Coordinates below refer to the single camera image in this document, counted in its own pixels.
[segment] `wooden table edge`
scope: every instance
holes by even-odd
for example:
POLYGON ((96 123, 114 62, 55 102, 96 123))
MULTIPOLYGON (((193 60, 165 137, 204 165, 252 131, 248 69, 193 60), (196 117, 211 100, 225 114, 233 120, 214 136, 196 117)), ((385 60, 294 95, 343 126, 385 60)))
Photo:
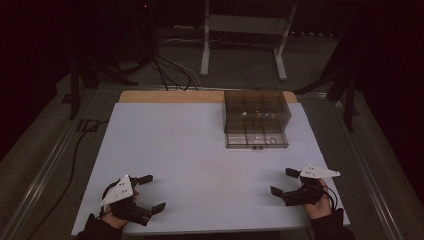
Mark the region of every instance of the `wooden table edge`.
MULTIPOLYGON (((283 91, 287 103, 297 103, 293 92, 283 91)), ((150 91, 126 90, 119 103, 222 103, 224 91, 150 91)))

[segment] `sleeve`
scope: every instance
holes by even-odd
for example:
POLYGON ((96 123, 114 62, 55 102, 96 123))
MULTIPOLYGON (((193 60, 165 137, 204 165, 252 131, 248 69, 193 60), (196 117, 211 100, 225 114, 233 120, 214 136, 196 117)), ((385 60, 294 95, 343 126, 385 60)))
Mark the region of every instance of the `sleeve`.
POLYGON ((344 210, 339 208, 331 215, 310 220, 315 240, 355 240, 352 231, 343 226, 344 210))
POLYGON ((84 231, 78 233, 76 240, 120 240, 121 236, 122 229, 114 228, 90 214, 84 231))

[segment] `white tabletop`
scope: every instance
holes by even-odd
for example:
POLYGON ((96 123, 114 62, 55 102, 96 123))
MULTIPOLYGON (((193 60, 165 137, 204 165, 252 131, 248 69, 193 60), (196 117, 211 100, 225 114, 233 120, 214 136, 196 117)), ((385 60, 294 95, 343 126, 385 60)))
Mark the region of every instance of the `white tabletop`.
MULTIPOLYGON (((289 147, 250 150, 225 148, 222 103, 117 103, 72 235, 84 229, 90 213, 99 212, 105 188, 125 174, 154 176, 153 182, 136 187, 138 206, 166 202, 146 227, 129 223, 127 234, 309 226, 300 206, 286 207, 270 193, 270 186, 300 187, 299 179, 285 175, 286 168, 301 170, 308 163, 327 168, 301 104, 289 108, 289 147)), ((338 195, 333 181, 325 181, 338 195)))

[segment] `metal frame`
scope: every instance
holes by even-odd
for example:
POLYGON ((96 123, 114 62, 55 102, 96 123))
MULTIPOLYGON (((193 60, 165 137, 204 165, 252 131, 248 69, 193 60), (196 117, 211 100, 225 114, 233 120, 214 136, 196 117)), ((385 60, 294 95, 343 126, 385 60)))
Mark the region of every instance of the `metal frame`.
POLYGON ((91 102, 94 93, 95 90, 85 89, 81 104, 81 111, 76 112, 73 120, 70 120, 64 128, 56 145, 51 150, 49 157, 45 160, 43 166, 38 171, 35 178, 32 180, 31 185, 28 187, 17 209, 15 210, 11 219, 1 232, 0 240, 18 239, 21 232, 24 231, 23 227, 25 223, 28 221, 32 210, 35 208, 38 199, 41 197, 41 194, 43 194, 44 189, 48 181, 50 180, 50 177, 53 174, 58 162, 62 158, 66 147, 68 147, 72 134, 77 129, 78 122, 80 121, 84 110, 91 102))
POLYGON ((286 19, 282 18, 259 18, 259 17, 242 17, 242 16, 224 16, 210 14, 209 0, 205 4, 205 35, 202 55, 202 65, 200 68, 201 76, 209 74, 209 32, 225 31, 225 32, 245 32, 259 34, 281 33, 281 42, 278 48, 274 49, 275 64, 277 66, 278 78, 280 81, 287 80, 286 69, 283 63, 283 50, 287 42, 291 24, 297 5, 293 4, 290 8, 289 15, 286 19))
MULTIPOLYGON (((313 93, 308 92, 302 95, 296 95, 298 99, 317 99, 317 100, 328 100, 326 93, 313 93)), ((349 131, 349 129, 344 124, 343 118, 343 104, 339 101, 329 101, 331 108, 333 109, 334 114, 337 117, 339 122, 340 129, 342 130, 351 153, 355 156, 355 160, 361 174, 361 178, 364 181, 364 185, 367 188, 369 197, 374 204, 375 210, 380 218, 380 222, 387 234, 387 239, 389 240, 403 240, 405 239, 399 229, 398 224, 396 223, 393 214, 388 206, 388 203, 382 193, 380 187, 378 186, 374 175, 370 169, 368 160, 364 156, 364 153, 361 150, 361 147, 358 144, 358 139, 355 135, 349 131)))

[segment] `dark background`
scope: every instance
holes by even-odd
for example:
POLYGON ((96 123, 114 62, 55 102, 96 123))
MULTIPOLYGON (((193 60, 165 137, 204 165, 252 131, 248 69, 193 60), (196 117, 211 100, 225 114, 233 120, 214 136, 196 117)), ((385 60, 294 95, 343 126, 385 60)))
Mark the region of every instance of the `dark background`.
MULTIPOLYGON (((211 1, 211 12, 274 17, 284 7, 280 1, 257 2, 211 1)), ((202 1, 158 0, 151 9, 161 27, 203 25, 202 1)), ((308 1, 300 2, 292 25, 297 36, 344 34, 330 63, 357 64, 357 89, 364 93, 422 202, 423 10, 419 1, 308 1)), ((81 39, 96 43, 96 36, 104 34, 99 19, 99 9, 86 1, 0 3, 1 159, 55 96, 56 83, 70 71, 75 44, 81 39), (89 31, 93 26, 98 32, 89 31)))

